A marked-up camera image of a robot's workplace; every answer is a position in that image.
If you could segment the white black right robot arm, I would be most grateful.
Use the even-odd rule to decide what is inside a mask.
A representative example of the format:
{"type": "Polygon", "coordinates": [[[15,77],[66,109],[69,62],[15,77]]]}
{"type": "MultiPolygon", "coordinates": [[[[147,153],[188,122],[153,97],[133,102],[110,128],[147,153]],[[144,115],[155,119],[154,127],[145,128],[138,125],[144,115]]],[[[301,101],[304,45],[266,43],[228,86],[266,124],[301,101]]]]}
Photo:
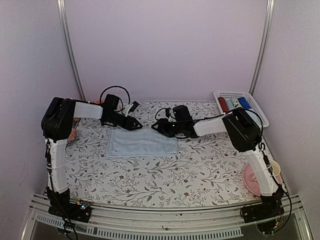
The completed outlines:
{"type": "Polygon", "coordinates": [[[227,133],[232,146],[246,156],[259,185],[262,203],[256,207],[256,211],[262,218],[284,213],[281,199],[285,192],[264,153],[264,126],[252,119],[252,110],[238,107],[218,116],[194,119],[185,105],[179,105],[173,108],[173,113],[173,120],[167,115],[156,119],[151,128],[166,137],[177,139],[227,133]]]}

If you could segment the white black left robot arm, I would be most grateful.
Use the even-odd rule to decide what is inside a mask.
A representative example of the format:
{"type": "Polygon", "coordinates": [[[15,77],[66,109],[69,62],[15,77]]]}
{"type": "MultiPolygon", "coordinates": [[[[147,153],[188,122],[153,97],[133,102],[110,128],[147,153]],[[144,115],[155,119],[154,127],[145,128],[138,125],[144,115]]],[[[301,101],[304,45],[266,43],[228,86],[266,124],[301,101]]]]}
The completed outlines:
{"type": "Polygon", "coordinates": [[[70,202],[66,177],[65,152],[74,119],[99,120],[103,126],[111,125],[128,131],[143,127],[136,118],[129,115],[136,110],[139,103],[134,101],[124,110],[117,110],[119,100],[112,94],[108,94],[102,103],[54,97],[49,104],[41,120],[41,129],[45,139],[47,195],[52,214],[70,217],[74,211],[84,210],[83,207],[70,202]]]}

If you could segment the light blue terry towel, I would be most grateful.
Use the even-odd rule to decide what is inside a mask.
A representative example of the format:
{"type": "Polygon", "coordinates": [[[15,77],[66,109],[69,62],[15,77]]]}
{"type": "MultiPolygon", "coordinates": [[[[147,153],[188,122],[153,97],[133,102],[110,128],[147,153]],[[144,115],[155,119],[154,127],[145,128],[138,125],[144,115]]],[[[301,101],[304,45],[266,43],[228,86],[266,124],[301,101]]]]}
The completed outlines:
{"type": "Polygon", "coordinates": [[[113,129],[107,142],[110,157],[167,157],[178,153],[178,140],[150,128],[113,129]]]}

